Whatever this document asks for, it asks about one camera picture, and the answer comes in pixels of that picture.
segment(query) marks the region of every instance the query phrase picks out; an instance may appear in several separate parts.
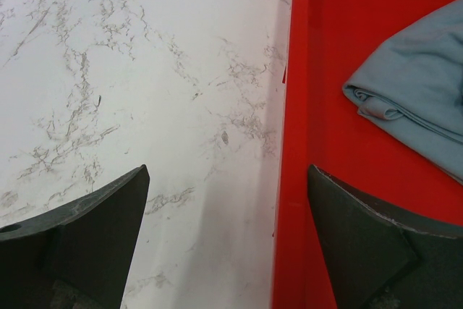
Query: red container wall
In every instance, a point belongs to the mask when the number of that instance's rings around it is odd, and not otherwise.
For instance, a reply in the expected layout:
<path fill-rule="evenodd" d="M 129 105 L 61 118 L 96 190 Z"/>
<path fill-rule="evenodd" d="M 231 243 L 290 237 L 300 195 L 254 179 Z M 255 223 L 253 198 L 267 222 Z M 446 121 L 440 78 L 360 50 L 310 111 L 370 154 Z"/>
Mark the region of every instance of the red container wall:
<path fill-rule="evenodd" d="M 307 202 L 310 164 L 403 208 L 463 225 L 463 187 L 359 117 L 341 93 L 382 41 L 450 1 L 293 0 L 273 308 L 336 307 Z"/>

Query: screw hole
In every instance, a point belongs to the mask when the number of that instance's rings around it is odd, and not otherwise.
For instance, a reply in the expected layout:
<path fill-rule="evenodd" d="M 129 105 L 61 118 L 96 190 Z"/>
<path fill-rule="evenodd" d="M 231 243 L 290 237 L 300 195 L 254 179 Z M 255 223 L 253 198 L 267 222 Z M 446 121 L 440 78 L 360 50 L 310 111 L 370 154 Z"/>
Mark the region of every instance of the screw hole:
<path fill-rule="evenodd" d="M 0 233 L 13 232 L 13 231 L 16 231 L 19 228 L 21 228 L 20 224 L 10 224 L 9 226 L 5 226 L 3 228 L 0 228 Z"/>

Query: light blue cloth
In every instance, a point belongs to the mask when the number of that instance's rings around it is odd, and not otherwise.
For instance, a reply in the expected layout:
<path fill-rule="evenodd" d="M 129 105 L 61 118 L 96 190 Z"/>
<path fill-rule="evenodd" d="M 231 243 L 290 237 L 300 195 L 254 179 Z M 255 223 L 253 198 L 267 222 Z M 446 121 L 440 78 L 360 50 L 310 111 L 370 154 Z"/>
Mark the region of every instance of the light blue cloth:
<path fill-rule="evenodd" d="M 360 115 L 462 182 L 463 0 L 382 43 L 343 91 Z"/>

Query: white marble surface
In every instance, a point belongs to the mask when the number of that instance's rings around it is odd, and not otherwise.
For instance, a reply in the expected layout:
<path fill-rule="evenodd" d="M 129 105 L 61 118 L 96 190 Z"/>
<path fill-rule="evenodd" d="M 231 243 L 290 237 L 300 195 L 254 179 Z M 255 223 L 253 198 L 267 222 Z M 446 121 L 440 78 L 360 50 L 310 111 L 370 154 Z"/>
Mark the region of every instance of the white marble surface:
<path fill-rule="evenodd" d="M 291 0 L 0 0 L 0 227 L 146 164 L 123 308 L 267 308 Z"/>

